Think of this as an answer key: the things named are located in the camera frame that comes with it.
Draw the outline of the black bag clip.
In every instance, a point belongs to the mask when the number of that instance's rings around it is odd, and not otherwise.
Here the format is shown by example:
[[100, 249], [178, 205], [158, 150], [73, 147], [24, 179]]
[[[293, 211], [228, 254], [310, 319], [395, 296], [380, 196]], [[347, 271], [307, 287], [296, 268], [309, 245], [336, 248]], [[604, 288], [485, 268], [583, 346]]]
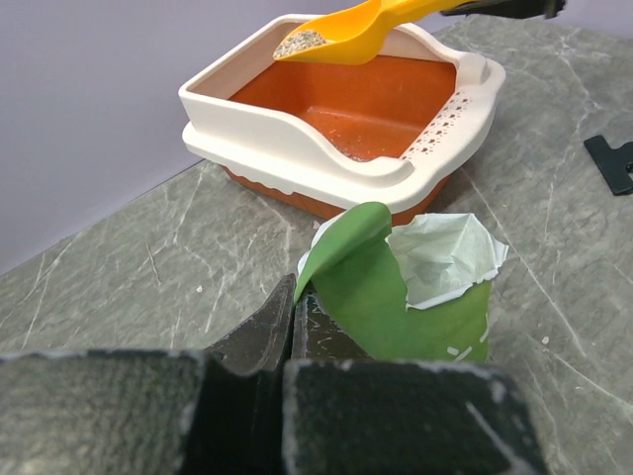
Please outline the black bag clip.
[[633, 142], [612, 148], [604, 136], [598, 135], [584, 140], [584, 146], [611, 193], [614, 196], [631, 195]]

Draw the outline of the yellow plastic litter scoop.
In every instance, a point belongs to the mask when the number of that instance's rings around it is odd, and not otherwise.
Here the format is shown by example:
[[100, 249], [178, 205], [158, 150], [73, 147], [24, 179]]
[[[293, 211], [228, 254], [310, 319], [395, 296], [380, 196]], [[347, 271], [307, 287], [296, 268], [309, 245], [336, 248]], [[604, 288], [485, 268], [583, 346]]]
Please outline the yellow plastic litter scoop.
[[301, 24], [286, 38], [294, 32], [315, 30], [328, 43], [277, 61], [364, 64], [380, 52], [392, 29], [462, 4], [462, 1], [453, 0], [364, 1]]

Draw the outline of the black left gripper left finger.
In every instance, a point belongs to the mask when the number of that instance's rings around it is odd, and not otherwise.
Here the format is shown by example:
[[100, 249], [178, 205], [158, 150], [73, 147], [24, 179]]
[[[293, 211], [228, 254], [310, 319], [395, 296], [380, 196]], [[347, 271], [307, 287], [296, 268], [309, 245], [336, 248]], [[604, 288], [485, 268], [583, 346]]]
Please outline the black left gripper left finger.
[[278, 474], [296, 288], [205, 349], [1, 357], [5, 474]]

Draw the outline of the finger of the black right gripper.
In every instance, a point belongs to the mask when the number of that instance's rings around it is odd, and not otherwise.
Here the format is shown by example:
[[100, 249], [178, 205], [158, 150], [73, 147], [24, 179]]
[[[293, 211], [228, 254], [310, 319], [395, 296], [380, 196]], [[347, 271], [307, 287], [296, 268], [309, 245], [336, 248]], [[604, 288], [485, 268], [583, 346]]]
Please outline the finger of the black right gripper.
[[440, 11], [443, 16], [486, 15], [507, 19], [555, 18], [564, 10], [564, 0], [485, 0]]

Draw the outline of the green cat litter bag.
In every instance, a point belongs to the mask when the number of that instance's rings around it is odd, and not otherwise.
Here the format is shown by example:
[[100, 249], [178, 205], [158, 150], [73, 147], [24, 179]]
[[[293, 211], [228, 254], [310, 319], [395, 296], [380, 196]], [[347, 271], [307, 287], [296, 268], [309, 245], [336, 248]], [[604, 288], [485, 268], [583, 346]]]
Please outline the green cat litter bag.
[[323, 310], [369, 356], [484, 362], [492, 282], [509, 252], [472, 213], [395, 226], [366, 202], [320, 225], [298, 263], [294, 296]]

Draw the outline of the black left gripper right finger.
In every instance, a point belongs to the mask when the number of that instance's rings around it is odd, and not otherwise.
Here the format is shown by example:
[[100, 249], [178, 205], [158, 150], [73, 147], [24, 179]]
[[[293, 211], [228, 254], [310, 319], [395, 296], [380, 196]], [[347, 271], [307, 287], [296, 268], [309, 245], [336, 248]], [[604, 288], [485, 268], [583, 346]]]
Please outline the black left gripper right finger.
[[543, 474], [526, 402], [501, 368], [374, 361], [307, 292], [283, 380], [288, 474]]

